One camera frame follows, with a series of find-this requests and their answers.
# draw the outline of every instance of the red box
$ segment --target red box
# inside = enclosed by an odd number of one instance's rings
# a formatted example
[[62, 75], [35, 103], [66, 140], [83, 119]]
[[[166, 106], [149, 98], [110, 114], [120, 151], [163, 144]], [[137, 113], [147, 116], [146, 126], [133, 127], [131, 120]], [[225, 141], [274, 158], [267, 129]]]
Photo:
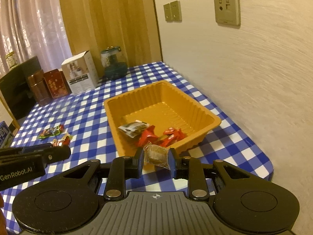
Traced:
[[43, 76], [53, 99], [66, 96], [71, 93], [62, 71], [54, 69], [46, 72]]

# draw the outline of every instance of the human hand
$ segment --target human hand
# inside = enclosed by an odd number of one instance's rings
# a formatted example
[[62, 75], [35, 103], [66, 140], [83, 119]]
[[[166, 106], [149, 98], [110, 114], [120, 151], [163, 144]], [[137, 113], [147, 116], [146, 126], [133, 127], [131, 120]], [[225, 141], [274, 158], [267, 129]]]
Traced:
[[[0, 194], [0, 208], [3, 207], [4, 201], [2, 195]], [[0, 235], [7, 235], [7, 222], [1, 209], [0, 209]]]

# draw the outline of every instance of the white curtain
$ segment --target white curtain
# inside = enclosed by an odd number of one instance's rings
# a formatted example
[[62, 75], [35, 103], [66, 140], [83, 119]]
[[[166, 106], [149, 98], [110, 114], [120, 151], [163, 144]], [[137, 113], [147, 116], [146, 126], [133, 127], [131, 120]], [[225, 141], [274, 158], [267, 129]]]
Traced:
[[45, 72], [72, 56], [59, 0], [0, 0], [0, 35], [0, 76], [12, 51], [20, 63], [38, 56]]

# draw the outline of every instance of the orange tray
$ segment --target orange tray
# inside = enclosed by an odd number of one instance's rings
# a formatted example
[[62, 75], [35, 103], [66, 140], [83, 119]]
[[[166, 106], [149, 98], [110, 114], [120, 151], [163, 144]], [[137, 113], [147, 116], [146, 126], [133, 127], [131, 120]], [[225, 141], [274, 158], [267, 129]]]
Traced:
[[179, 154], [199, 144], [221, 123], [218, 116], [165, 80], [107, 99], [104, 107], [119, 156], [136, 152], [139, 136], [130, 138], [118, 129], [135, 120], [155, 125], [158, 136], [168, 127], [181, 128], [187, 137], [170, 146]]

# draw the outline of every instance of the switch plate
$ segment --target switch plate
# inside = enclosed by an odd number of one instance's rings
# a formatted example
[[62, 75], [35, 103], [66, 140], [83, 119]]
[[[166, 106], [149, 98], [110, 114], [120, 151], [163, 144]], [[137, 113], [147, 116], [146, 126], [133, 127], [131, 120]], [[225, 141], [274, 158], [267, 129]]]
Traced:
[[180, 2], [179, 1], [173, 1], [170, 3], [170, 5], [171, 5], [171, 12], [172, 12], [172, 20], [173, 21], [182, 21]]
[[165, 21], [166, 22], [171, 22], [172, 19], [172, 13], [171, 13], [171, 5], [169, 3], [164, 4], [164, 15], [165, 15]]
[[214, 0], [214, 8], [217, 23], [240, 26], [239, 0]]

